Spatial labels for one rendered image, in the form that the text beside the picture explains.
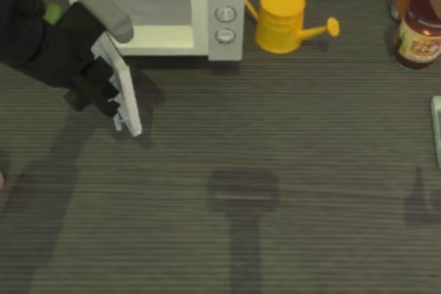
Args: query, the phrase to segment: white microwave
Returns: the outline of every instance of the white microwave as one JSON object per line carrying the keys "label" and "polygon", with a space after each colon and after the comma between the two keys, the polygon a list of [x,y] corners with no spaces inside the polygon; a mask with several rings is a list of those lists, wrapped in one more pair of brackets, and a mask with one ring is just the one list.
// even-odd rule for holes
{"label": "white microwave", "polygon": [[120,44],[113,40],[122,56],[242,59],[244,0],[113,1],[134,24],[131,42]]}

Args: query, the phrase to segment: robotic arm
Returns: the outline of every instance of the robotic arm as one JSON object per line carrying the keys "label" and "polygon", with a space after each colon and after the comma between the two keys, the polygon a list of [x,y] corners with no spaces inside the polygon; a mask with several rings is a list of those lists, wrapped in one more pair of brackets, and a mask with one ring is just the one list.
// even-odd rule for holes
{"label": "robotic arm", "polygon": [[113,69],[91,51],[109,31],[120,42],[133,37],[130,18],[110,0],[79,0],[56,25],[43,20],[42,0],[0,0],[0,61],[50,87],[68,89],[77,111],[94,104],[107,117],[119,105],[109,82]]}

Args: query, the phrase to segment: gray gripper finger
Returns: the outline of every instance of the gray gripper finger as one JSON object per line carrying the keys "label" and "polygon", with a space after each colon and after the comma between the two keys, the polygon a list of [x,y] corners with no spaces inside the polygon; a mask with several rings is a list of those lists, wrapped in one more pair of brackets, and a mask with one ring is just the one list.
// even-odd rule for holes
{"label": "gray gripper finger", "polygon": [[130,16],[112,0],[78,0],[91,12],[119,43],[133,39],[134,29]]}

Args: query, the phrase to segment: open microwave door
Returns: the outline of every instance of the open microwave door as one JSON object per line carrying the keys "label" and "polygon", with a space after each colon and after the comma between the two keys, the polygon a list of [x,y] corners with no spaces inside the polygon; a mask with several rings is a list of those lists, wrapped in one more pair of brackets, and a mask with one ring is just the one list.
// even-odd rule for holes
{"label": "open microwave door", "polygon": [[116,130],[121,131],[126,126],[133,137],[139,136],[143,131],[143,127],[130,67],[125,63],[107,33],[103,34],[92,46],[92,53],[95,58],[99,56],[103,58],[114,70],[114,76],[110,82],[120,91],[114,99],[120,105],[118,114],[113,118]]}

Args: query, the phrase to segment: microwave window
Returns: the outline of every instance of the microwave window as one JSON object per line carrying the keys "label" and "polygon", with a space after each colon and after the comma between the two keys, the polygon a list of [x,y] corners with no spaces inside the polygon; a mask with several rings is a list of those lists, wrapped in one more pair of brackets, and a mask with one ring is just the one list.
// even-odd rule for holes
{"label": "microwave window", "polygon": [[134,25],[192,25],[191,0],[113,0]]}

